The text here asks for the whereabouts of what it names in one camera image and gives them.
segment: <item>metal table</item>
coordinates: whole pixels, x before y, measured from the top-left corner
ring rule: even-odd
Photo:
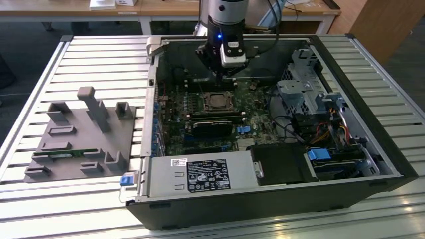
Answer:
[[[140,166],[148,69],[146,36],[75,37],[60,42],[0,149],[0,238],[399,238],[425,232],[425,116],[358,40],[322,39],[420,178],[348,209],[170,231],[144,228],[120,202],[120,177],[26,184],[24,170],[50,117],[50,102],[78,101],[80,86],[96,88],[106,106],[138,107],[131,170]],[[335,91],[339,89],[330,82]]]

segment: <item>warning label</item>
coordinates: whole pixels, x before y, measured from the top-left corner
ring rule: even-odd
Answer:
[[[226,159],[187,162],[191,193],[231,188]]]

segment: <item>blue connector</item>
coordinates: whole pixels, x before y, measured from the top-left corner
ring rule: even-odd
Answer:
[[[307,155],[308,155],[308,158],[311,159],[311,161],[330,160],[331,159],[328,149],[326,149],[326,148],[315,148],[311,151],[308,151]]]
[[[250,133],[250,132],[251,132],[251,126],[238,127],[238,133]]]
[[[135,176],[123,176],[120,180],[122,186],[132,186],[135,185]]]

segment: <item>desk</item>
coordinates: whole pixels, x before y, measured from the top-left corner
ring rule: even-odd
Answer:
[[[90,0],[2,0],[0,22],[139,21],[142,2],[91,11]]]
[[[198,21],[199,2],[182,0],[139,0],[135,6],[91,11],[90,0],[2,0],[0,22],[56,21],[139,21],[143,33],[152,35],[152,21]],[[284,9],[283,21],[319,21],[316,33],[326,34],[340,10],[332,10],[323,0]]]
[[[334,19],[340,15],[340,10],[332,10],[323,0],[314,0],[312,3],[296,5],[296,11],[284,8],[283,21],[319,21],[320,25],[316,34],[327,34]],[[146,35],[152,35],[152,21],[198,21],[199,2],[183,0],[143,0],[140,9],[140,24]]]

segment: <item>black cover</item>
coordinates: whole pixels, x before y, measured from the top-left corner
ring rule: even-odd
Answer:
[[[252,160],[262,164],[264,177],[259,184],[316,182],[304,158],[306,149],[296,144],[264,144],[251,147]]]

